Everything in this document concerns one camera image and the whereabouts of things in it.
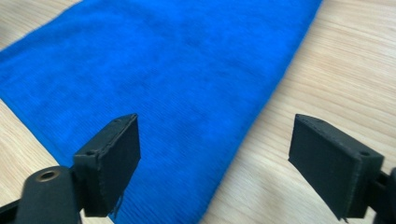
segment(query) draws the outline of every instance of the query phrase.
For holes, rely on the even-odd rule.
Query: light wood surface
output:
[[[76,1],[0,1],[0,48]],[[396,2],[325,0],[273,98],[258,116],[202,223],[338,223],[288,163],[294,114],[325,119],[396,166]],[[56,164],[0,102],[0,206]],[[349,223],[372,223],[366,219]],[[108,219],[86,223],[109,223]]]

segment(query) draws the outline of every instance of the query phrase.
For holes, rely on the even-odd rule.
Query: wooden table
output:
[[[50,21],[73,1],[0,1],[0,48]],[[284,80],[262,111],[203,223],[338,223],[288,163],[293,118],[325,119],[396,166],[396,2],[325,0]],[[24,179],[56,164],[0,101],[0,206]],[[371,223],[366,219],[350,223]],[[109,223],[89,219],[86,223]]]

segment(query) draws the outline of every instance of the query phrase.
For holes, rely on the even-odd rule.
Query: blue towel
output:
[[[85,0],[0,52],[0,97],[66,166],[137,113],[142,159],[116,222],[196,223],[319,4]]]

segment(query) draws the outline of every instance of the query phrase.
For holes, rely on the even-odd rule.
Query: microfiber towel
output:
[[[196,223],[319,4],[85,0],[0,52],[0,97],[66,166],[137,113],[142,158],[115,221]]]

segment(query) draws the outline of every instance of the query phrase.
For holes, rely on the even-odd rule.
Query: wood grain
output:
[[[0,1],[0,48],[76,2]],[[382,153],[386,173],[396,166],[395,13],[392,0],[323,2],[202,223],[338,223],[287,161],[296,113],[325,119]],[[19,197],[29,174],[56,162],[4,103],[0,148],[1,206]],[[373,216],[370,210],[349,222],[372,223]]]

